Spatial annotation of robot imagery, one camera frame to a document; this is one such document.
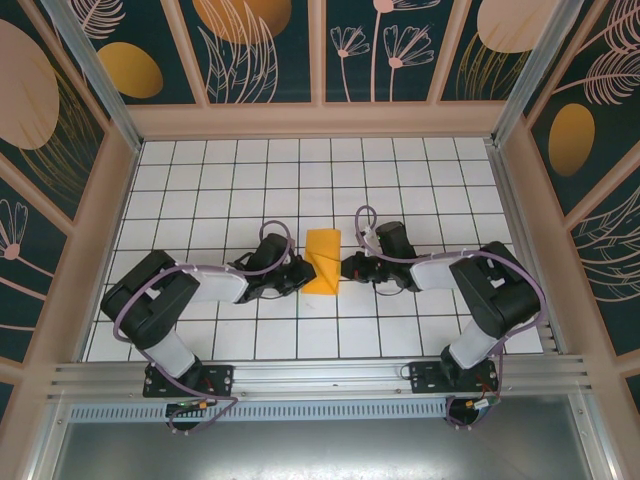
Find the orange cloth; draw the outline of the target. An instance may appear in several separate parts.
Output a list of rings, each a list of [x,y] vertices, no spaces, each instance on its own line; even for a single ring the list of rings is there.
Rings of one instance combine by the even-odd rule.
[[[305,260],[316,277],[302,288],[307,295],[337,295],[341,277],[341,232],[337,229],[307,231]]]

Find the grey metal sheet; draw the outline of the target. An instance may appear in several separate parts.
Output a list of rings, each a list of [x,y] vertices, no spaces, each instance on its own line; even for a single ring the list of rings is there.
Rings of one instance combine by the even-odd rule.
[[[456,431],[439,419],[71,424],[36,480],[611,480],[565,419]]]

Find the aluminium mounting rail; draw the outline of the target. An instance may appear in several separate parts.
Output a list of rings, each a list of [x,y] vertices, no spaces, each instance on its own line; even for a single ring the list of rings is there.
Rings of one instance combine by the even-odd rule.
[[[244,401],[405,398],[409,358],[237,361],[232,394]],[[68,402],[140,401],[143,362],[60,364],[46,398]],[[588,392],[595,385],[579,355],[506,355],[502,394],[537,396]]]

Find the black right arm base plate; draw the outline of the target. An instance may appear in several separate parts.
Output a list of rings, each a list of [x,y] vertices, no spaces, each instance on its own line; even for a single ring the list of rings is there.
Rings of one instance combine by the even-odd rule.
[[[438,361],[411,362],[409,382],[414,394],[480,394],[499,387],[496,365],[484,360],[467,370],[455,370],[449,377]]]

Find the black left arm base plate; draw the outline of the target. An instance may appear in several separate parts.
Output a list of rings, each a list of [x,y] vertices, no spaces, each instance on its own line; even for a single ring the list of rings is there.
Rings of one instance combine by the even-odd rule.
[[[179,398],[192,397],[192,394],[176,387],[167,380],[155,367],[148,364],[144,370],[142,396],[144,398]],[[205,366],[191,389],[200,393],[228,397],[233,385],[234,370],[231,365]]]

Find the aluminium side rail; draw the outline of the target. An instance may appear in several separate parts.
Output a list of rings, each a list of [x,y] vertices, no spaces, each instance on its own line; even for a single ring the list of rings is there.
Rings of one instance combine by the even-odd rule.
[[[515,183],[509,172],[506,157],[501,150],[494,145],[491,137],[484,138],[484,143],[511,238],[517,253],[516,257],[538,281],[546,296],[548,306],[547,318],[538,325],[543,350],[545,353],[558,355],[567,354],[566,342],[564,341],[562,331],[557,322],[551,295],[548,290],[548,282],[544,278],[541,264],[535,251],[533,237],[526,220],[525,211],[516,192]]]

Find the aluminium frame post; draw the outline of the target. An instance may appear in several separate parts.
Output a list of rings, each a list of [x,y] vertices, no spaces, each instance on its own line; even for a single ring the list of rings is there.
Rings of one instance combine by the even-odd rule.
[[[108,110],[111,119],[118,128],[127,145],[135,152],[141,150],[140,136],[121,95],[116,90],[103,67],[89,38],[82,31],[75,14],[66,0],[40,0],[53,23],[58,27],[62,38],[87,74],[89,83]]]
[[[584,0],[559,0],[517,78],[491,132],[491,146],[499,149],[509,138],[527,103],[542,81],[576,22]]]

